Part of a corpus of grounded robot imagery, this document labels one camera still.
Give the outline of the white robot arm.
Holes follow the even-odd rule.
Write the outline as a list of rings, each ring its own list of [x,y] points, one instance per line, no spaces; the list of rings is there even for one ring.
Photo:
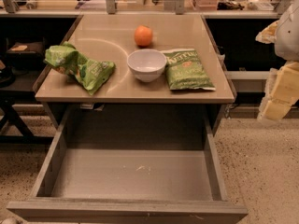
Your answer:
[[[275,54],[286,61],[279,69],[270,69],[259,106],[258,120],[274,123],[299,100],[299,0],[294,0],[280,19],[258,33],[255,40],[273,43]]]

